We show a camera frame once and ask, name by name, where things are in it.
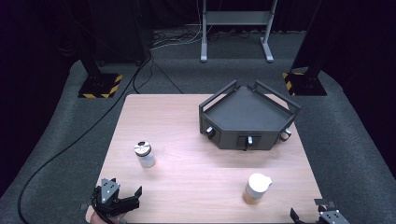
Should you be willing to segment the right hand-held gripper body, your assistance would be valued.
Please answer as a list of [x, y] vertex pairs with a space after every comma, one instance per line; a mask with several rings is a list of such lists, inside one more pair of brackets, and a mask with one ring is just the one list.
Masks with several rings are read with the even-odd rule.
[[350, 224], [342, 215], [335, 202], [328, 202], [328, 205], [317, 205], [318, 219], [315, 224]]

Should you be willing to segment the white-lidded jar of amber contents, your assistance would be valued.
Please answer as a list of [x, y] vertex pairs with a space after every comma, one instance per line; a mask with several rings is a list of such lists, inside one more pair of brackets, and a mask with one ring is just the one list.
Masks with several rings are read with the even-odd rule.
[[247, 204], [257, 204], [272, 183], [272, 179], [267, 175], [260, 173], [250, 175], [243, 191], [243, 200]]

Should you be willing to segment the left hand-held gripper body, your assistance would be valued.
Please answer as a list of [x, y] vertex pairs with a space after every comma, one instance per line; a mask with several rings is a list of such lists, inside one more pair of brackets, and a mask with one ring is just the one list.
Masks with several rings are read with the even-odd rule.
[[91, 196], [93, 210], [102, 217], [115, 217], [133, 211], [139, 207], [139, 198], [134, 195], [120, 198], [120, 184], [111, 179], [103, 178]]

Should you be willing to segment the grey metal stand frame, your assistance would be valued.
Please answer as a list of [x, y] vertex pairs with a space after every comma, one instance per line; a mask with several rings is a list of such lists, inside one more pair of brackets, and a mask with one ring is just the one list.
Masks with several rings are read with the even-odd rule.
[[265, 27], [264, 37], [261, 38], [262, 49], [268, 63], [274, 61], [270, 50], [268, 39], [272, 30], [272, 24], [276, 14], [278, 0], [271, 0], [271, 7], [266, 11], [209, 11], [206, 8], [207, 0], [203, 0], [201, 18], [201, 55], [200, 61], [207, 61], [207, 26], [212, 25], [263, 25]]

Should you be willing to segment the silver-lidded jar of white powder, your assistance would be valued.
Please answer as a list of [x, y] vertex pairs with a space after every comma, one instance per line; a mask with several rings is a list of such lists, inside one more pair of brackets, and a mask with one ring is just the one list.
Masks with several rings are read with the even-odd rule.
[[152, 167], [155, 162], [155, 156], [152, 152], [151, 144], [147, 141], [140, 141], [134, 145], [134, 153], [140, 164], [144, 168]]

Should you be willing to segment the person's left hand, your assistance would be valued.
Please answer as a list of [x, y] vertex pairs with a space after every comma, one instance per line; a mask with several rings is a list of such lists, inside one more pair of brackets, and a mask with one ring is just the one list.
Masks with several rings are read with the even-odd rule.
[[[110, 217], [109, 220], [112, 224], [127, 224], [127, 221], [124, 219], [124, 214], [121, 214], [117, 217]], [[108, 224], [103, 219], [101, 219], [96, 213], [93, 213], [90, 218], [91, 224]]]

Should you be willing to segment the black angular tray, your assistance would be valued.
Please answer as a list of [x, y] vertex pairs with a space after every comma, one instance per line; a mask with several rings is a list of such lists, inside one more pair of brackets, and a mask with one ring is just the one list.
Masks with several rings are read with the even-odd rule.
[[300, 109], [260, 81], [234, 80], [199, 104], [200, 133], [220, 149], [269, 150], [290, 138]]

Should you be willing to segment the black stand with striped base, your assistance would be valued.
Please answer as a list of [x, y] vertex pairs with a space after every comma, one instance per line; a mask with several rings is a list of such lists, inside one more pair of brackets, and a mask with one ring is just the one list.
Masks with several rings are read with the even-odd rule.
[[327, 92], [318, 79], [325, 59], [323, 49], [312, 52], [299, 49], [289, 72], [282, 74], [289, 95], [326, 96]]
[[87, 78], [78, 91], [80, 98], [111, 98], [115, 95], [122, 75], [102, 73], [87, 49], [79, 52], [80, 60], [87, 72]]

